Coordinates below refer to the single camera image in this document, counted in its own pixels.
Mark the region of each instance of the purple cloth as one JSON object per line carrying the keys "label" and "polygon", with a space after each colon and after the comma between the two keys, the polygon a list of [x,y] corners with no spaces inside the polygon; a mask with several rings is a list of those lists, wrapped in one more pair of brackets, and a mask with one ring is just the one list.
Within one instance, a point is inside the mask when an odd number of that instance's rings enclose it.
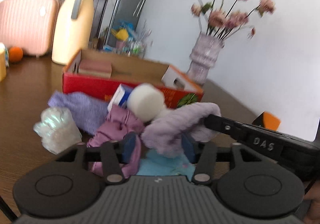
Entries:
{"label": "purple cloth", "polygon": [[183,150],[181,133],[189,132],[200,142],[208,142],[216,132],[201,124],[201,119],[210,114],[221,116],[220,108],[214,103],[193,103],[173,110],[165,117],[154,120],[141,135],[146,147],[155,149],[158,154],[176,157]]}
{"label": "purple cloth", "polygon": [[50,107],[67,107],[78,128],[91,135],[103,124],[108,115],[108,103],[82,92],[63,94],[56,91],[48,101]]}
{"label": "purple cloth", "polygon": [[[129,132],[136,132],[138,135],[144,130],[143,122],[138,119],[130,110],[121,108],[113,104],[106,121],[99,127],[96,135],[87,143],[87,147],[99,147],[104,142],[116,140],[120,141]],[[141,156],[141,141],[136,136],[136,147],[132,152],[130,163],[121,165],[125,178],[134,175],[139,170],[139,161]],[[97,175],[103,176],[102,163],[95,162],[91,171]]]}

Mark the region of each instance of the vase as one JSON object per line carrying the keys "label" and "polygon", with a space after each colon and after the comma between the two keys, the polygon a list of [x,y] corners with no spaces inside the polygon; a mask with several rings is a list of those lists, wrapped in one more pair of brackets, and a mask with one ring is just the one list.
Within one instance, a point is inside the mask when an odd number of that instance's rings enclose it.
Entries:
{"label": "vase", "polygon": [[190,67],[187,75],[194,82],[203,85],[210,68],[214,67],[218,59],[223,42],[211,35],[200,33],[190,54]]}

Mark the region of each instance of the gray refrigerator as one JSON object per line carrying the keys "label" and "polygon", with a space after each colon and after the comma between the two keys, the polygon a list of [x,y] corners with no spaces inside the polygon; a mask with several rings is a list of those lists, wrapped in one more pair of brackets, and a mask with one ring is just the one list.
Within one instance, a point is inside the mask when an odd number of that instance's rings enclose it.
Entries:
{"label": "gray refrigerator", "polygon": [[136,29],[145,1],[146,0],[116,0],[105,44],[112,47],[116,46],[116,38],[111,34],[111,29],[118,29],[121,21],[132,23],[134,29]]}

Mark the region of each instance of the red cardboard box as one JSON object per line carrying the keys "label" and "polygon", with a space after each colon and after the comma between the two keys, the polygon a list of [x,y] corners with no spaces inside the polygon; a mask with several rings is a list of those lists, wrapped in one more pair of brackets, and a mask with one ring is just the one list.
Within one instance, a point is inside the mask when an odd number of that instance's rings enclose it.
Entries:
{"label": "red cardboard box", "polygon": [[[111,78],[78,74],[82,59],[110,61]],[[145,82],[163,92],[169,108],[199,102],[204,94],[197,84],[172,65],[94,50],[79,50],[63,68],[62,91],[66,94],[80,91],[110,101],[119,84],[136,87]]]}

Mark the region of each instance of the pink suitcase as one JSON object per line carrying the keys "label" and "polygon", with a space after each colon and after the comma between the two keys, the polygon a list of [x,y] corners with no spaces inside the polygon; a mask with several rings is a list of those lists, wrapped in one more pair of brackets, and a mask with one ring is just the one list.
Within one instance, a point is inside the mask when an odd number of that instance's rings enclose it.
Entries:
{"label": "pink suitcase", "polygon": [[21,47],[26,55],[41,56],[52,49],[59,0],[0,2],[0,42]]}

